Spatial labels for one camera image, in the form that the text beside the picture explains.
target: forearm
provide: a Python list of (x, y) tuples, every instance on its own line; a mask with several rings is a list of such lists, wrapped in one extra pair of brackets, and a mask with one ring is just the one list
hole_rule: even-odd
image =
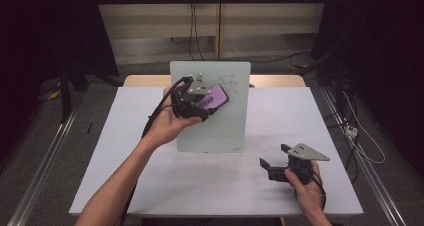
[(115, 225), (155, 148), (143, 139), (93, 195), (84, 207), (77, 225)]

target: black curtain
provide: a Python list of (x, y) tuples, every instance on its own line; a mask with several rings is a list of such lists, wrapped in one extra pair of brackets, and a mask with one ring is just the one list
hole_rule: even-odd
[(25, 130), (41, 83), (58, 78), (64, 63), (76, 74), (118, 72), (92, 0), (0, 0), (0, 18), (1, 162)]

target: hand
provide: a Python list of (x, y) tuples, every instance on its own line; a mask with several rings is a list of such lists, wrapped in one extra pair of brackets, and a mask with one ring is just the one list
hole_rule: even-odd
[[(312, 160), (312, 170), (316, 173), (314, 177), (320, 181), (319, 166), (316, 161)], [(322, 192), (318, 185), (311, 181), (307, 185), (303, 185), (297, 175), (290, 169), (284, 171), (290, 185), (295, 188), (297, 193), (297, 201), (302, 209), (303, 214), (309, 219), (312, 225), (330, 225), (322, 211)]]
[[(165, 95), (169, 89), (170, 88), (166, 88), (163, 94)], [(172, 106), (169, 106), (171, 104), (171, 98), (168, 96), (162, 105), (162, 107), (165, 108), (158, 114), (152, 127), (145, 136), (155, 147), (171, 142), (186, 127), (202, 122), (200, 117), (188, 119), (175, 117), (174, 112), (172, 112)]]

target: power outlet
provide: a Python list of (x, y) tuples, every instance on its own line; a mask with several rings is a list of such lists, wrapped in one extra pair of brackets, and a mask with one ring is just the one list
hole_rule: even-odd
[(345, 128), (346, 136), (350, 136), (351, 138), (355, 138), (358, 135), (358, 129), (352, 126), (346, 126)]

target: white cable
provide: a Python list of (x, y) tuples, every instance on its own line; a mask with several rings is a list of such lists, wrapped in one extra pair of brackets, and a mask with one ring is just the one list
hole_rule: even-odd
[(360, 154), (362, 154), (368, 161), (370, 161), (370, 162), (373, 162), (373, 163), (376, 163), (376, 164), (382, 164), (382, 163), (384, 163), (385, 161), (386, 161), (386, 155), (384, 154), (384, 152), (383, 152), (383, 150), (381, 149), (381, 147), (378, 145), (378, 143), (371, 137), (371, 135), (369, 135), (369, 133), (364, 129), (364, 127), (362, 127), (362, 125), (361, 125), (361, 123), (359, 122), (359, 120), (358, 120), (358, 118), (356, 117), (356, 114), (355, 114), (355, 110), (353, 109), (353, 107), (352, 107), (352, 104), (350, 103), (350, 100), (349, 100), (349, 97), (346, 95), (346, 92), (343, 92), (343, 94), (344, 94), (344, 96), (346, 97), (346, 99), (347, 99), (347, 102), (348, 102), (348, 104), (349, 104), (349, 107), (350, 107), (350, 109), (352, 110), (352, 114), (353, 114), (353, 116), (355, 117), (355, 119), (356, 119), (356, 122), (358, 122), (358, 125), (359, 125), (359, 127), (361, 127), (361, 129), (365, 132), (365, 134), (374, 142), (374, 144), (377, 146), (377, 148), (378, 148), (378, 150), (381, 152), (381, 155), (383, 156), (383, 159), (381, 160), (381, 161), (377, 161), (377, 160), (373, 160), (373, 159), (371, 159), (370, 157), (368, 157), (367, 155), (366, 155), (366, 153), (363, 151), (363, 149), (362, 149), (362, 146), (361, 146), (361, 144), (360, 143), (358, 143), (358, 145), (359, 145), (359, 147), (353, 142), (353, 140), (352, 140), (352, 138), (350, 137), (350, 136), (347, 136), (347, 137), (349, 137), (349, 139), (352, 141), (352, 144), (353, 144), (353, 146), (356, 148), (356, 150), (358, 150), (358, 152), (360, 153)]

